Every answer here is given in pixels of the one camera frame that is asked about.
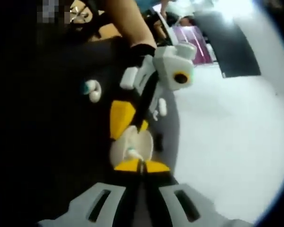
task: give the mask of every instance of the white plastic piece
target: white plastic piece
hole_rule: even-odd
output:
[[[149,107],[149,110],[150,110],[151,113],[153,113],[155,111],[155,109],[158,107],[158,100],[162,96],[163,90],[164,90],[164,88],[162,86],[162,83],[161,83],[161,81],[159,81],[156,85],[155,92],[152,96],[151,104],[150,104],[150,107]]]
[[[191,86],[194,68],[191,57],[195,57],[196,51],[197,48],[190,43],[178,43],[175,46],[161,46],[156,49],[153,64],[164,87],[175,91]],[[187,77],[186,82],[177,81],[177,74]]]
[[[99,102],[102,94],[101,85],[96,80],[88,80],[86,81],[86,85],[89,88],[89,99],[92,103]]]
[[[110,162],[113,167],[123,160],[138,158],[150,160],[153,152],[153,138],[149,131],[138,130],[135,126],[129,126],[122,136],[113,142],[110,148]]]
[[[152,116],[153,116],[153,118],[154,118],[155,121],[158,120],[158,117],[157,117],[158,114],[159,114],[158,110],[155,110],[155,111],[152,113]]]
[[[167,105],[164,98],[159,98],[158,106],[160,116],[165,117],[167,115]]]
[[[140,95],[142,95],[147,81],[155,71],[155,67],[152,63],[152,56],[146,55],[142,62],[142,66],[138,69],[135,81],[133,83],[135,90]]]
[[[120,87],[124,90],[133,90],[133,84],[136,79],[138,73],[137,67],[129,67],[125,70],[121,82]]]
[[[133,148],[127,150],[127,157],[138,158],[144,161],[144,158],[138,153],[136,149],[133,149]]]

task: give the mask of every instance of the yellow triangle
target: yellow triangle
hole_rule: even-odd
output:
[[[154,162],[151,160],[147,160],[146,162],[146,170],[148,173],[159,173],[159,172],[168,172],[170,168],[165,164],[160,162]]]
[[[141,126],[140,131],[147,130],[147,128],[148,128],[148,122],[147,122],[146,120],[144,120],[144,121],[142,122],[142,126]]]
[[[136,110],[131,103],[113,101],[110,108],[110,138],[117,140],[130,125],[135,113]]]
[[[129,161],[123,161],[118,166],[115,167],[115,170],[127,171],[127,172],[137,172],[138,163],[139,163],[139,159],[137,158],[129,160]]]

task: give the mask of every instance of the purple object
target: purple object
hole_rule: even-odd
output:
[[[173,29],[179,42],[190,42],[197,47],[197,53],[195,55],[195,59],[193,60],[195,65],[213,62],[206,47],[206,42],[202,32],[197,26],[175,26]]]

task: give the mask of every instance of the black panel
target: black panel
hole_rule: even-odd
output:
[[[194,206],[193,202],[190,200],[189,196],[183,191],[176,191],[175,195],[179,200],[186,217],[189,222],[197,221],[200,218],[200,214],[196,207]]]
[[[208,37],[223,76],[258,76],[261,74],[255,55],[241,29],[221,13],[195,13],[196,25]]]

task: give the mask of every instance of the white floor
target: white floor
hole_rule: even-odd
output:
[[[194,78],[176,92],[175,177],[224,216],[255,223],[284,182],[284,98],[262,76],[223,79],[218,65]]]

